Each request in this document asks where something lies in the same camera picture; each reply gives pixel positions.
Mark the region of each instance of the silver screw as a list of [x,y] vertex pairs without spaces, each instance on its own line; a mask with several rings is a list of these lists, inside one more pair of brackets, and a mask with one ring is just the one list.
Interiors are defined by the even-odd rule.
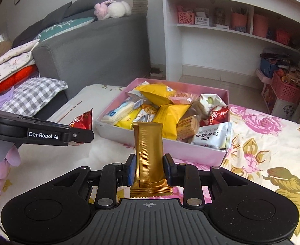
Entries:
[[114,201],[109,198],[101,198],[98,200],[98,204],[101,206],[109,206],[113,203]]
[[186,202],[187,202],[187,204],[192,205],[192,206],[199,206],[202,204],[202,201],[198,198],[190,198]]

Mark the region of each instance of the blue bin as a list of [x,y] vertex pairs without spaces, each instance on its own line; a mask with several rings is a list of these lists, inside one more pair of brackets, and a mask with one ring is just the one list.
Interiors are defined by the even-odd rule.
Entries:
[[267,61],[265,58],[261,58],[261,65],[260,70],[263,72],[263,74],[269,78],[272,78],[273,72],[275,70],[278,70],[278,65],[271,64],[269,61]]

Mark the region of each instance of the red snack packet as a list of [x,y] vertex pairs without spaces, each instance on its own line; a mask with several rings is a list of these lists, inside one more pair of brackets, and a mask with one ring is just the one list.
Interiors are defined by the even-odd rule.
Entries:
[[228,113],[228,107],[216,106],[211,110],[207,120],[200,121],[200,127],[218,123],[226,123],[228,122]]
[[[77,116],[69,124],[69,127],[91,130],[92,129],[92,110],[89,110],[89,111],[83,113],[82,115]],[[84,143],[78,143],[78,142],[71,141],[68,144],[77,146],[77,145],[84,144]]]

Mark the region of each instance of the gray and white gingham pillow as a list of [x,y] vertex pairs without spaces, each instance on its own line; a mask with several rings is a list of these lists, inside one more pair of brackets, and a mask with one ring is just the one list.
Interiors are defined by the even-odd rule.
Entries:
[[14,89],[13,98],[6,101],[0,110],[32,117],[60,91],[67,88],[66,82],[61,80],[30,78]]

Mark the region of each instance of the pink basket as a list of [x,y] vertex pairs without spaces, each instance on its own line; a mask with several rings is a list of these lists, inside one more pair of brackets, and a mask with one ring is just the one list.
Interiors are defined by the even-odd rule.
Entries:
[[284,30],[278,29],[276,30],[276,41],[285,45],[289,44],[291,39],[291,35],[285,32]]
[[178,22],[180,24],[193,24],[195,20],[195,13],[178,12]]
[[273,73],[271,86],[279,99],[295,104],[300,102],[300,88],[284,83],[277,75],[276,71]]

